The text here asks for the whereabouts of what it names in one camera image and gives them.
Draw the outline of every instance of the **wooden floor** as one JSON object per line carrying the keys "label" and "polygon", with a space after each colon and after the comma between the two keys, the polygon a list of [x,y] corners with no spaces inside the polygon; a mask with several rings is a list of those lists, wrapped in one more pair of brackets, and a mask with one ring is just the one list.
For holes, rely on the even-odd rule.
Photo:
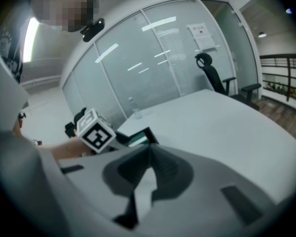
{"label": "wooden floor", "polygon": [[261,99],[253,100],[260,106],[260,112],[283,127],[296,139],[296,112],[278,102]]}

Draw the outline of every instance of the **clear plastic bottle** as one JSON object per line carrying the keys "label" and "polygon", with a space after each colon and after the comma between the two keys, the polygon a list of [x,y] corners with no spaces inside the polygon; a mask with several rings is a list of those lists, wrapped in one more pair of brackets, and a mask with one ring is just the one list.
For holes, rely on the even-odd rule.
{"label": "clear plastic bottle", "polygon": [[134,99],[132,97],[130,97],[130,98],[128,98],[128,100],[129,100],[129,104],[133,110],[135,119],[141,119],[143,117],[142,113],[140,112],[140,109],[138,108],[138,105],[136,104]]}

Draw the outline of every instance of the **white table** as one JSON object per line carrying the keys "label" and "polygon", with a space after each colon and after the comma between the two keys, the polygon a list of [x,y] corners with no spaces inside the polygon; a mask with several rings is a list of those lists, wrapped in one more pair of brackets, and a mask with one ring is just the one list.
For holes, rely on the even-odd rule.
{"label": "white table", "polygon": [[161,145],[218,160],[263,189],[275,203],[296,190],[296,139],[254,109],[202,90],[131,116],[118,131],[150,127]]}

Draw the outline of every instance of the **black metal railing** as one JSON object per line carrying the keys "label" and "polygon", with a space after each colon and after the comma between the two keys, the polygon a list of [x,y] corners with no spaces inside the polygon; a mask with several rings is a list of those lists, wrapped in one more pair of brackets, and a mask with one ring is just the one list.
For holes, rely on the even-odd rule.
{"label": "black metal railing", "polygon": [[262,68],[263,88],[296,99],[296,54],[272,54],[260,56],[261,66],[271,68],[274,73],[267,73]]}

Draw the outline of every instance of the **white cube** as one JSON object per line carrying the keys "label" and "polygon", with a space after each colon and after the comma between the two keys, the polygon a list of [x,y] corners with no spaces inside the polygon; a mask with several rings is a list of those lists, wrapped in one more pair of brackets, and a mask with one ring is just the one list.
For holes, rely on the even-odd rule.
{"label": "white cube", "polygon": [[95,152],[100,153],[116,134],[92,108],[77,122],[77,137]]}

